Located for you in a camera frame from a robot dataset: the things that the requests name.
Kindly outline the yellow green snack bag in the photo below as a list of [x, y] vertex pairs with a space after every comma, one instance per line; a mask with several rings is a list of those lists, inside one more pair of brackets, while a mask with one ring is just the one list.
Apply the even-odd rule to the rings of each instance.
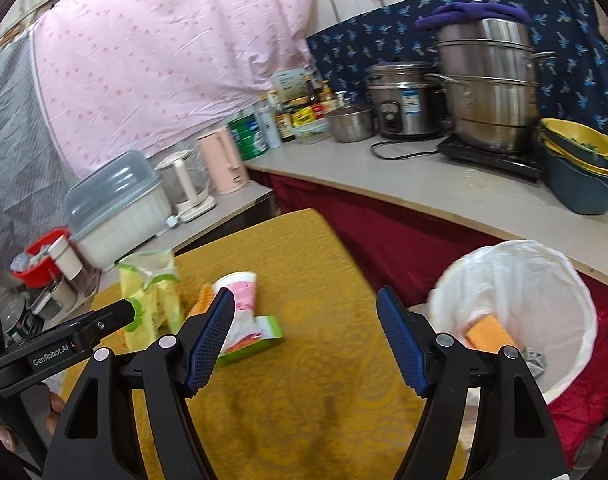
[[135, 310], [124, 328], [129, 352], [146, 350], [159, 337], [176, 335], [184, 322], [180, 283], [171, 250], [134, 252], [118, 262], [122, 298]]

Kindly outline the pink white cup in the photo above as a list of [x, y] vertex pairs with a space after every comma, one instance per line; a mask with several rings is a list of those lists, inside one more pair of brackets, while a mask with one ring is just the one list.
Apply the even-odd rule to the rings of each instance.
[[213, 292], [219, 292], [222, 288], [234, 295], [234, 319], [220, 354], [247, 336], [260, 332], [255, 322], [256, 274], [250, 271], [229, 273], [215, 282]]

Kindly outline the green white packet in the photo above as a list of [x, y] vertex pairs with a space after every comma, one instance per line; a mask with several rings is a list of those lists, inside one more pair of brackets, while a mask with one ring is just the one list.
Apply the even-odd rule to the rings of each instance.
[[257, 335], [247, 336], [230, 350], [222, 353], [217, 359], [218, 365], [228, 365], [247, 359], [282, 343], [283, 330], [275, 315], [258, 316], [255, 322], [260, 332]]

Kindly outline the white lined trash bin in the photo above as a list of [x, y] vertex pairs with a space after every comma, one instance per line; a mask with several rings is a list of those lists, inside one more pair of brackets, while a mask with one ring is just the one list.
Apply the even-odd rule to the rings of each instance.
[[557, 400], [584, 370], [598, 332], [588, 287], [570, 260], [535, 240], [485, 246], [452, 263], [430, 291], [426, 317], [460, 340], [493, 315], [520, 348], [546, 360], [536, 379], [546, 402]]

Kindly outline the white dish rack box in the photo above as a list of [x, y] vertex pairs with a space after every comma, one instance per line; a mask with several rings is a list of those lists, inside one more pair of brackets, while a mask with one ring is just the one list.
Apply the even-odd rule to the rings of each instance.
[[65, 195], [64, 209], [74, 247], [100, 270], [162, 232], [173, 215], [161, 177], [137, 151], [77, 182]]

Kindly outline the white glass electric kettle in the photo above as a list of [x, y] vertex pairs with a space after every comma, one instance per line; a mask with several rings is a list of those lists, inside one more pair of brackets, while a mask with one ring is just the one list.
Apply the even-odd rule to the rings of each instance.
[[155, 171], [179, 222], [196, 220], [216, 206], [210, 177], [195, 148], [167, 155], [156, 164]]

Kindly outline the black induction cooker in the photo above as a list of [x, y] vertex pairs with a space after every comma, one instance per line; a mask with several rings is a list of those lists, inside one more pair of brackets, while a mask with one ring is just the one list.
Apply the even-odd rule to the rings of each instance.
[[456, 134], [446, 136], [436, 148], [440, 154], [456, 162], [490, 168], [532, 182], [539, 180], [544, 173], [544, 161], [536, 151], [492, 152], [464, 143]]

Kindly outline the pink electric kettle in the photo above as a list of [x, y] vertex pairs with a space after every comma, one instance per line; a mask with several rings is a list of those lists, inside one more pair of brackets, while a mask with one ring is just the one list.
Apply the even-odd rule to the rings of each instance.
[[230, 194], [246, 186], [246, 166], [226, 126], [201, 134], [197, 142], [218, 194]]

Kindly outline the silver rice cooker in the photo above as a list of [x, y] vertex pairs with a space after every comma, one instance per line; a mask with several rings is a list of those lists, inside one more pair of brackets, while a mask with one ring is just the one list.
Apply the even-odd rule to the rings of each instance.
[[441, 85], [426, 78], [427, 62], [382, 62], [367, 70], [366, 87], [385, 139], [419, 141], [443, 132], [446, 99]]

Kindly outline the small steel pot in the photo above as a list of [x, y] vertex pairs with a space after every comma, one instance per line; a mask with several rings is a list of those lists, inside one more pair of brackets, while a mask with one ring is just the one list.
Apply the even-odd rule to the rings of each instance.
[[354, 143], [376, 134], [374, 109], [368, 105], [344, 105], [326, 115], [329, 131], [338, 143]]

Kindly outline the white bottle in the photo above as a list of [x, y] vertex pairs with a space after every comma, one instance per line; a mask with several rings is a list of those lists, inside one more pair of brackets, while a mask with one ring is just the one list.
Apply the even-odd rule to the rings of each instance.
[[276, 150], [282, 145], [281, 136], [276, 126], [274, 112], [268, 102], [267, 96], [262, 96], [257, 105], [258, 120], [262, 124], [268, 146], [271, 150]]

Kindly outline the dark sauce bottle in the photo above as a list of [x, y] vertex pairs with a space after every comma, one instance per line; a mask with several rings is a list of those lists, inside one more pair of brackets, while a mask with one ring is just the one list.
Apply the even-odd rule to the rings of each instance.
[[281, 140], [283, 142], [291, 142], [295, 140], [294, 133], [292, 131], [292, 122], [290, 113], [281, 104], [278, 96], [274, 96], [275, 101], [275, 122], [279, 130]]

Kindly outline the steel stacked steamer pot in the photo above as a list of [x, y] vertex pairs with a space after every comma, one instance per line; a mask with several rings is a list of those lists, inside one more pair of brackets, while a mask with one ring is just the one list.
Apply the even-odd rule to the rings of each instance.
[[496, 18], [441, 27], [435, 47], [440, 71], [427, 77], [444, 88], [461, 140], [504, 153], [528, 144], [539, 118], [539, 67], [557, 53], [535, 50], [525, 25]]

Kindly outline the navy patterned cloth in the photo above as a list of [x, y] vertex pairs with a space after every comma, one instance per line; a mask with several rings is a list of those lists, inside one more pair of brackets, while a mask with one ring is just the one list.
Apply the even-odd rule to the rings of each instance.
[[405, 0], [307, 39], [322, 78], [355, 101], [384, 62], [430, 65], [470, 96], [472, 78], [534, 84], [537, 116], [608, 135], [608, 44], [587, 0]]

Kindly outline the purple cloth on steamer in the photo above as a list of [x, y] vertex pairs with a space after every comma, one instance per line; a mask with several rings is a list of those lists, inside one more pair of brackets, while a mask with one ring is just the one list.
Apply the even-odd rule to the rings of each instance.
[[503, 3], [453, 2], [439, 6], [424, 18], [417, 18], [415, 26], [420, 30], [429, 30], [447, 25], [469, 24], [487, 18], [519, 24], [532, 22], [530, 14], [518, 6], [507, 6]]

